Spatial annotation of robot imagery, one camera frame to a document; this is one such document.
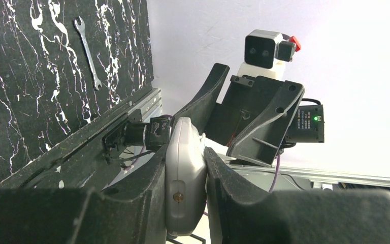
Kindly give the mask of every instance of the white paint splatter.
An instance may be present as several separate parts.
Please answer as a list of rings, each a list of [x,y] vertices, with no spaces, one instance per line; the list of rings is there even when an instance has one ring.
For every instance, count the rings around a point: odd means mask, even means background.
[[[69,46],[70,40],[68,38],[68,30],[65,28],[63,23],[60,23],[57,21],[57,18],[60,14],[60,3],[54,3],[54,2],[52,2],[52,0],[48,0],[48,5],[49,5],[49,10],[51,13],[51,19],[52,19],[53,23],[60,30],[60,32],[62,32],[62,34],[65,36],[65,38],[62,38],[62,40],[60,40],[60,38],[58,36],[54,36],[54,39],[57,40],[58,42],[60,42],[60,44],[67,50],[68,59],[71,62],[71,68],[73,70],[73,75],[74,75],[74,78],[76,81],[77,81],[76,73],[79,76],[78,80],[80,82],[81,91],[84,92],[83,97],[81,97],[81,95],[80,95],[81,101],[83,103],[82,115],[83,115],[83,119],[87,123],[90,123],[92,115],[91,115],[90,106],[89,106],[89,99],[87,98],[87,85],[86,85],[85,80],[82,80],[83,75],[82,75],[81,69],[77,63],[77,55],[76,55],[75,51]]]
[[[68,125],[68,120],[66,120],[65,113],[63,112],[62,106],[61,106],[60,102],[57,99],[57,96],[60,93],[60,76],[59,76],[59,71],[58,71],[57,65],[50,61],[49,52],[48,52],[48,50],[47,50],[47,48],[45,46],[44,39],[47,39],[47,41],[49,41],[51,43],[55,43],[55,41],[54,40],[50,40],[49,38],[47,38],[43,34],[43,29],[40,27],[40,25],[42,25],[42,23],[43,23],[43,10],[42,10],[42,6],[39,3],[37,3],[37,5],[38,5],[38,10],[39,10],[39,14],[38,14],[37,18],[35,18],[34,14],[33,14],[33,12],[35,11],[34,10],[34,3],[33,3],[33,1],[31,3],[31,5],[30,5],[31,24],[32,24],[32,27],[35,30],[38,31],[38,34],[39,34],[39,37],[40,37],[40,41],[41,41],[41,46],[43,48],[44,58],[47,60],[47,69],[52,74],[55,75],[56,89],[53,91],[53,96],[51,97],[50,101],[51,102],[55,102],[56,107],[57,107],[57,112],[55,113],[55,118],[56,118],[57,123],[59,124],[60,128],[67,135],[68,133],[71,132],[71,128]],[[59,12],[60,12],[60,5],[59,4],[58,4],[58,7],[57,7],[56,11],[57,11],[57,15],[58,15]],[[39,94],[37,96],[37,113],[38,114],[39,114],[39,110],[38,110],[39,98],[42,97],[43,94],[44,94],[44,85],[43,85],[42,89],[40,89]]]
[[[103,30],[105,34],[105,46],[108,49],[108,57],[107,60],[109,61],[108,66],[104,66],[99,59],[99,54],[97,55],[98,60],[101,63],[101,66],[103,67],[105,73],[107,74],[107,87],[109,89],[109,98],[113,104],[119,104],[120,96],[117,94],[117,86],[119,84],[119,48],[116,48],[115,53],[112,51],[112,36],[109,32],[110,23],[107,20],[107,12],[109,12],[113,18],[114,23],[116,23],[116,20],[114,18],[114,11],[112,8],[110,8],[107,4],[103,4],[101,7],[98,6],[98,0],[95,0],[95,6],[96,6],[96,16],[98,17],[98,25]]]
[[[90,178],[92,178],[92,176],[93,176],[93,174],[89,175],[89,177],[83,181],[83,183],[81,184],[80,188],[84,187],[84,185],[90,180]]]
[[[13,155],[11,155],[11,157],[10,157],[10,174],[14,174],[13,173],[13,158],[19,153],[19,142],[20,141],[17,141],[17,146],[13,147]]]
[[[128,35],[128,40],[127,40],[127,47],[129,48],[129,53],[132,56],[132,63],[131,63],[131,71],[128,70],[129,73],[129,78],[134,82],[134,76],[135,73],[138,73],[138,89],[141,89],[146,80],[145,80],[145,72],[146,72],[146,64],[143,61],[143,66],[141,65],[141,59],[140,56],[138,55],[138,49],[137,49],[137,31],[136,31],[136,16],[135,16],[135,11],[133,8],[133,4],[131,0],[126,0],[128,3],[129,7],[129,16],[126,14],[125,6],[123,5],[123,0],[118,0],[120,5],[122,6],[122,19],[125,23],[129,23],[130,25],[127,25],[127,29],[130,33],[133,34],[134,38],[130,39],[130,35]],[[132,89],[131,91],[131,96],[133,95],[135,89]]]
[[[65,184],[63,183],[63,180],[59,181],[59,189],[63,189],[65,187]]]

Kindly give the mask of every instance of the black plastic bracket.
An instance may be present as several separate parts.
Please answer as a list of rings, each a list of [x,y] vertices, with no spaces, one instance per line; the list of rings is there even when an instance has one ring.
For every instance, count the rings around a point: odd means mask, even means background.
[[[231,76],[231,82],[235,82],[235,83],[238,83],[241,85],[252,87],[254,81],[251,79],[248,79],[246,77],[238,77],[236,75],[233,75],[233,76]]]
[[[255,82],[282,84],[263,112],[232,140],[227,156],[270,167],[303,98],[304,87],[262,76],[258,76]]]
[[[204,131],[229,70],[227,65],[214,64],[198,93],[174,115],[173,127],[178,118],[189,117],[200,133]]]

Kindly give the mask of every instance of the black plastic housing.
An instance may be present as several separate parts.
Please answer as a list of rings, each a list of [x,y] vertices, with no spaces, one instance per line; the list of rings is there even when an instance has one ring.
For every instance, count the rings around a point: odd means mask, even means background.
[[[246,36],[244,61],[253,66],[271,69],[274,64],[276,42],[273,39]]]
[[[126,146],[144,146],[149,123],[128,122],[124,125],[123,137]]]
[[[293,42],[281,41],[277,50],[277,59],[285,62],[292,61],[296,47]]]
[[[171,139],[171,119],[167,117],[151,118],[146,130],[146,149],[158,150]]]
[[[323,105],[300,106],[286,132],[285,142],[324,143],[324,123]]]
[[[269,167],[302,99],[304,87],[264,76],[231,77],[222,104],[207,123],[207,138],[229,147],[227,156]]]
[[[231,170],[211,148],[207,207],[212,244],[390,243],[390,192],[274,191]]]

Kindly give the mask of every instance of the screw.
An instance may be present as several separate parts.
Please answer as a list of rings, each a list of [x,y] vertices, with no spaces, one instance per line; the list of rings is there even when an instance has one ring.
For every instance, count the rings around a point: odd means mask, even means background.
[[[174,201],[176,201],[176,202],[181,202],[181,201],[183,201],[184,196],[183,196],[183,194],[181,194],[180,192],[176,192],[176,193],[174,194],[174,196],[173,196],[173,199],[174,199]]]

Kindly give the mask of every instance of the open-end wrench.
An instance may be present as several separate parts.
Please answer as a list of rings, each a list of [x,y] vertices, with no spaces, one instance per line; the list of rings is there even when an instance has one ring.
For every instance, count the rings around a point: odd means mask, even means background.
[[[96,90],[99,90],[100,87],[102,86],[102,83],[98,79],[98,75],[96,75],[95,66],[93,66],[93,58],[92,55],[90,54],[89,46],[87,45],[86,34],[84,33],[84,28],[85,28],[84,21],[80,16],[78,16],[74,20],[74,26],[81,36],[81,41],[83,42],[84,50],[86,51],[87,60],[89,61],[90,71],[92,71],[92,76],[93,76],[93,87],[95,87]]]

